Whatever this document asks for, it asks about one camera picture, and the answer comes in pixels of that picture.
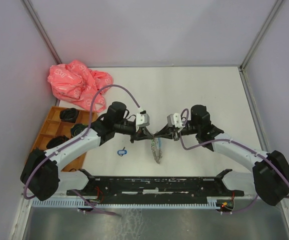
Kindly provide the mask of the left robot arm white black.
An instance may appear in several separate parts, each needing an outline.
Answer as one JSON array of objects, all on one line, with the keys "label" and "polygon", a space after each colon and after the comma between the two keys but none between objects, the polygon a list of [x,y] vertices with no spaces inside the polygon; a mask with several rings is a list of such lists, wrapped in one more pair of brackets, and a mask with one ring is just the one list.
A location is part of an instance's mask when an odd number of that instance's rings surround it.
[{"label": "left robot arm white black", "polygon": [[30,190],[40,201],[69,190],[92,194],[95,182],[90,173],[84,169],[73,172],[64,172],[63,169],[81,155],[112,139],[116,133],[130,136],[131,142],[153,139],[146,129],[150,124],[147,112],[140,108],[135,120],[129,121],[125,118],[127,111],[124,103],[115,101],[106,113],[75,137],[51,149],[33,149],[20,176],[24,189]]}]

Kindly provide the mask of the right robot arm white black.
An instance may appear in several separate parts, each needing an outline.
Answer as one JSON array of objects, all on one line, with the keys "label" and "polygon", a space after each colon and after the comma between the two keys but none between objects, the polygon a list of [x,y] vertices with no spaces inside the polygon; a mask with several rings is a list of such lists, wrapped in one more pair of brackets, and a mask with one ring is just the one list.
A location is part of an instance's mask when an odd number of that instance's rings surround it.
[{"label": "right robot arm white black", "polygon": [[197,104],[182,113],[170,114],[167,124],[155,137],[181,141],[194,135],[198,146],[224,155],[248,169],[253,176],[257,195],[268,205],[275,206],[289,198],[289,163],[279,151],[267,152],[248,147],[212,124],[205,105]]}]

